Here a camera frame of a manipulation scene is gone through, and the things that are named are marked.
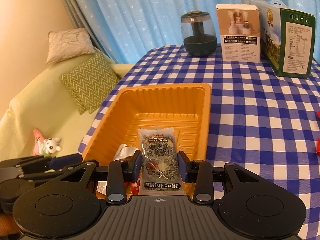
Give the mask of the grey sesame snack packet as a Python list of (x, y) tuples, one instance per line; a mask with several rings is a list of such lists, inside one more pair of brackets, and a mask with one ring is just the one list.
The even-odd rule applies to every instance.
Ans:
[(142, 152), (139, 194), (145, 196), (184, 195), (178, 168), (175, 130), (138, 130)]

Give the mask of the grey curtain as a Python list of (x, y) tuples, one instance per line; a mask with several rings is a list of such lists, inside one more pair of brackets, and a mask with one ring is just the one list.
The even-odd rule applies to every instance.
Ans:
[(85, 28), (91, 38), (93, 46), (97, 47), (102, 52), (104, 52), (108, 57), (113, 59), (111, 55), (107, 52), (107, 50), (103, 47), (102, 42), (99, 40), (97, 34), (94, 32), (93, 28), (90, 26), (77, 0), (61, 0), (61, 1), (66, 9), (67, 15), (71, 20), (73, 26), (75, 28)]

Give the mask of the small red white candy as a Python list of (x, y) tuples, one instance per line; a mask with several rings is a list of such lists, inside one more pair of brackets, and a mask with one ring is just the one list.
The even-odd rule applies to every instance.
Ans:
[(140, 182), (127, 182), (125, 183), (127, 196), (138, 195), (139, 194)]

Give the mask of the orange plastic tray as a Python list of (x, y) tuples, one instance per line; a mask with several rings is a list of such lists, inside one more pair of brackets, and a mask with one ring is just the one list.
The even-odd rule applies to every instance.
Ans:
[(139, 129), (172, 127), (177, 153), (183, 151), (190, 160), (205, 160), (210, 94), (211, 87), (206, 83), (122, 89), (86, 146), (85, 159), (108, 166), (121, 144), (141, 151)]

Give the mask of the pink starfish plush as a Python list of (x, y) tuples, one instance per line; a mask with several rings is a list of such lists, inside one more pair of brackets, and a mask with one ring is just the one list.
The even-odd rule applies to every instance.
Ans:
[(34, 144), (34, 148), (33, 148), (33, 155), (39, 155), (39, 143), (43, 143), (45, 138), (42, 135), (42, 133), (36, 128), (33, 129), (33, 135), (34, 135), (34, 140), (35, 140), (35, 144)]

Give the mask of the white embroidered pillow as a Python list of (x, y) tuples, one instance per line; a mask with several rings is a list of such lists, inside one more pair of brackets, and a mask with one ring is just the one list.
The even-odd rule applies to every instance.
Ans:
[(51, 31), (48, 34), (48, 42), (49, 50), (46, 64), (95, 53), (91, 38), (85, 28)]

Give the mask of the blue white checkered tablecloth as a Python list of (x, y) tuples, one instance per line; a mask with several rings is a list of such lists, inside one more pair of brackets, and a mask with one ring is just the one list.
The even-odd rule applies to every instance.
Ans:
[(183, 46), (148, 51), (104, 100), (79, 145), (83, 153), (118, 92), (158, 83), (208, 83), (212, 105), (206, 158), (215, 166), (234, 162), (298, 195), (306, 206), (299, 232), (319, 239), (319, 61), (308, 79), (278, 77), (266, 60), (223, 61)]

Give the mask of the white plush toy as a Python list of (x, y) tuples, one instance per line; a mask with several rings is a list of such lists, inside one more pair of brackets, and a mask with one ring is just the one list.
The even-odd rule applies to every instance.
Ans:
[(37, 145), (39, 147), (38, 153), (40, 155), (50, 156), (55, 152), (60, 152), (62, 147), (59, 145), (60, 138), (49, 138), (44, 140), (39, 140)]

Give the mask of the dark glass humidifier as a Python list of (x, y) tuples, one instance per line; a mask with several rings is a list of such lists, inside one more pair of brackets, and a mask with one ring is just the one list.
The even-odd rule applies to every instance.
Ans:
[(217, 36), (210, 13), (190, 11), (181, 16), (181, 33), (187, 52), (195, 57), (211, 55), (217, 48)]

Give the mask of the green zigzag pillow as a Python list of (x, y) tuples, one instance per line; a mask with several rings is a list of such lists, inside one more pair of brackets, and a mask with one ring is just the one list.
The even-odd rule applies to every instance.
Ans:
[(59, 79), (75, 100), (79, 114), (96, 111), (119, 82), (119, 77), (100, 51)]

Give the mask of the light blue star curtain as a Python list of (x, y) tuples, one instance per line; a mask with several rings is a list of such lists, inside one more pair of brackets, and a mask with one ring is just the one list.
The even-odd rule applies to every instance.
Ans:
[[(202, 10), (215, 17), (217, 4), (250, 1), (77, 0), (103, 47), (117, 63), (136, 63), (152, 48), (182, 44), (180, 18), (186, 12)], [(292, 9), (319, 16), (319, 0), (280, 1)]]

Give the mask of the green carton box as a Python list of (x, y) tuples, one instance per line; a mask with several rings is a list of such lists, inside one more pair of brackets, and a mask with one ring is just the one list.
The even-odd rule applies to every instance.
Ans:
[(308, 78), (315, 47), (316, 18), (282, 1), (251, 0), (259, 10), (261, 51), (275, 74)]

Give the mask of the white product box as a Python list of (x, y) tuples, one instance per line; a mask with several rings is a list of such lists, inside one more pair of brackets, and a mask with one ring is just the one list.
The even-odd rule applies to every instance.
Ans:
[(217, 4), (223, 61), (260, 62), (259, 10), (252, 4)]

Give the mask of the white snack wrapper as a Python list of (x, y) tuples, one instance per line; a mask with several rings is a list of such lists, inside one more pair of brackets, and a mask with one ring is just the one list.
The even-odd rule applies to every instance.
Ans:
[(136, 147), (121, 144), (107, 169), (107, 178), (100, 176), (97, 191), (113, 204), (127, 202), (127, 193), (139, 191), (142, 154)]

